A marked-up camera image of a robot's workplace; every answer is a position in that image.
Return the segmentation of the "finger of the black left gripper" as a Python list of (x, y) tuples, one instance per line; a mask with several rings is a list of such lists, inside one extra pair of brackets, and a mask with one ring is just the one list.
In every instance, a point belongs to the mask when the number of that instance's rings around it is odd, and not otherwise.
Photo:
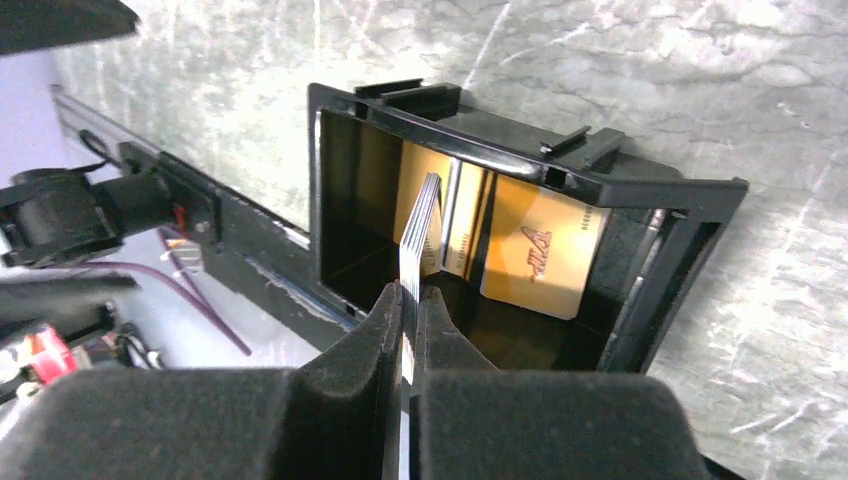
[(138, 22), (138, 14), (121, 1), (2, 0), (1, 54), (132, 35)]

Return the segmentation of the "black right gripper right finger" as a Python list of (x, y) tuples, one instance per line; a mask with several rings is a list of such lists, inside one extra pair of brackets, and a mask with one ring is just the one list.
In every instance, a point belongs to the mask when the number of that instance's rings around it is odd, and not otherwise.
[(419, 305), (410, 411), (414, 479), (705, 479), (673, 392), (638, 374), (497, 369)]

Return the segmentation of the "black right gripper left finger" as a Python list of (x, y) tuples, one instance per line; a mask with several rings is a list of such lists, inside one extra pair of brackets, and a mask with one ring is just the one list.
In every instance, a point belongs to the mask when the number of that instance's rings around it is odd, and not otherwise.
[(297, 369), (87, 370), (1, 442), (5, 479), (394, 479), (402, 293)]

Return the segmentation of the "black plastic card tray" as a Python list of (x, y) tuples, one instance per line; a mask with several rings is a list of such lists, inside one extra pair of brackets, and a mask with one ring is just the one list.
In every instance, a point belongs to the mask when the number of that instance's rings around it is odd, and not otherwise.
[(308, 89), (318, 284), (368, 311), (400, 276), (428, 174), (440, 208), (422, 279), (503, 369), (644, 373), (741, 206), (740, 178), (690, 179), (625, 133), (555, 133), (413, 79)]

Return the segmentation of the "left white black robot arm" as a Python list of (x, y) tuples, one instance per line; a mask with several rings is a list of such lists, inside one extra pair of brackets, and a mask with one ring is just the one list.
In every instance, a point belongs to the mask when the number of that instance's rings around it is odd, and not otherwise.
[[(138, 15), (120, 1), (4, 1), (1, 53), (19, 54), (135, 33)], [(92, 131), (78, 135), (100, 162), (21, 172), (1, 191), (7, 267), (73, 265), (112, 253), (126, 237), (170, 227), (198, 243), (221, 239), (214, 183), (164, 153), (123, 142), (110, 156)]]

